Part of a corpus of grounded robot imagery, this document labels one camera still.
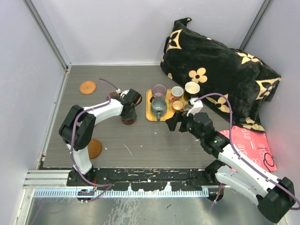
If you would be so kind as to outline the light woven coaster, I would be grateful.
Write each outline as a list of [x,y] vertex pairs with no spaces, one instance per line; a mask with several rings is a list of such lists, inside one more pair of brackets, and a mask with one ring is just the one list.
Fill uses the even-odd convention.
[[139,97],[139,99],[137,100],[137,102],[136,102],[135,105],[136,105],[136,106],[139,105],[139,104],[141,103],[141,101],[142,101],[142,97]]

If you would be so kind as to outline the dark brown wooden coaster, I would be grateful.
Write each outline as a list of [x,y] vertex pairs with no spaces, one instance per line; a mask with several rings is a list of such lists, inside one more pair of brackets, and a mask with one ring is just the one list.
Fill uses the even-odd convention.
[[110,99],[119,99],[120,95],[117,92],[111,92],[109,93],[109,97],[107,97],[107,101],[109,101]]

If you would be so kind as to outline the orange cork coaster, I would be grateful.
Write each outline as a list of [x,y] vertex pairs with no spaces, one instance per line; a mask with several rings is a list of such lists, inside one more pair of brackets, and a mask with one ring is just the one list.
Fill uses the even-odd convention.
[[85,81],[80,85],[79,91],[84,95],[89,95],[92,94],[96,88],[97,86],[93,81]]

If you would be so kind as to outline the grooved wooden coaster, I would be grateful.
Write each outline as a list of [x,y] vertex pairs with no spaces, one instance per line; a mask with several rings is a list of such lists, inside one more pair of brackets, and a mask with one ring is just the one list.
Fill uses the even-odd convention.
[[88,144],[89,158],[97,158],[100,155],[101,151],[102,143],[97,139],[91,139],[90,143]]

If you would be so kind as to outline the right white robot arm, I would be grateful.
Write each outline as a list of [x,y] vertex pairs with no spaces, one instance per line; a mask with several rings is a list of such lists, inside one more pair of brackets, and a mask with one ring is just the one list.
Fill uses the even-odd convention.
[[189,132],[202,148],[215,157],[206,167],[206,180],[229,185],[251,200],[269,221],[278,223],[296,203],[293,182],[264,170],[250,160],[223,134],[216,131],[208,114],[201,112],[201,102],[189,111],[176,111],[165,122],[170,131],[180,123],[180,132]]

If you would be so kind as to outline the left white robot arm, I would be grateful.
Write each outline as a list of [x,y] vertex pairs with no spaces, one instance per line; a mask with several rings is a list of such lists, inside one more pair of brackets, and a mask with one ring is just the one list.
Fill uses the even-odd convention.
[[123,122],[137,119],[135,107],[142,102],[142,96],[134,89],[116,90],[114,97],[94,106],[74,105],[59,128],[59,135],[67,145],[77,180],[84,186],[93,183],[94,168],[89,158],[88,144],[92,140],[94,126],[111,117],[121,117]]

